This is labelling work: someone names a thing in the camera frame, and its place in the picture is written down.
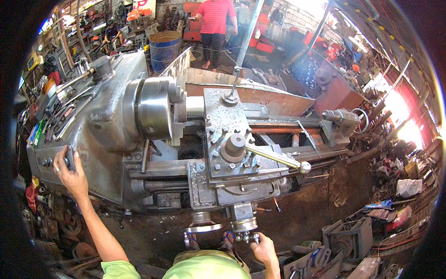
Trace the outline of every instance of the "red striped shirt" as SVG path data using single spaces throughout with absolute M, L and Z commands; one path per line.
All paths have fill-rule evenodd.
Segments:
M 237 16 L 234 6 L 229 0 L 204 1 L 197 13 L 203 15 L 201 33 L 204 34 L 225 34 L 226 15 Z

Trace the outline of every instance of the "blue barrel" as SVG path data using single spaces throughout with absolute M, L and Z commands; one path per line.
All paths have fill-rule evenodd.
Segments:
M 181 36 L 177 31 L 163 31 L 150 36 L 150 58 L 155 73 L 162 73 L 180 55 Z

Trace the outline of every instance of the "handwheel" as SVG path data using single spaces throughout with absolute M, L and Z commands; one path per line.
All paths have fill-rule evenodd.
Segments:
M 362 133 L 364 133 L 367 130 L 367 127 L 368 127 L 368 116 L 367 116 L 367 113 L 365 111 L 363 111 L 362 109 L 360 109 L 360 108 L 354 108 L 354 109 L 351 110 L 351 112 L 354 112 L 354 111 L 360 111 L 365 116 L 365 127 L 364 127 L 364 129 L 359 130 L 359 132 L 356 131 L 357 128 L 353 130 L 353 132 L 356 133 L 356 134 L 362 134 Z

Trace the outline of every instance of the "metal drum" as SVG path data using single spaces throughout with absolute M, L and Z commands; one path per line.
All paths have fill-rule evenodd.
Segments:
M 181 33 L 163 31 L 150 36 L 150 57 L 155 73 L 162 73 L 180 55 Z

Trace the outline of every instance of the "person's hand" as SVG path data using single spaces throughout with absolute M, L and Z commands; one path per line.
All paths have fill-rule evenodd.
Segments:
M 274 249 L 273 241 L 265 236 L 263 233 L 258 233 L 260 236 L 260 243 L 252 242 L 249 246 L 254 252 L 254 256 L 265 265 L 277 262 L 277 255 Z
M 79 152 L 76 151 L 73 156 L 73 163 L 76 170 L 70 171 L 64 160 L 67 150 L 68 147 L 65 145 L 62 150 L 56 154 L 53 163 L 54 172 L 57 173 L 62 184 L 71 194 L 73 194 L 76 200 L 88 199 L 88 182 L 82 168 Z

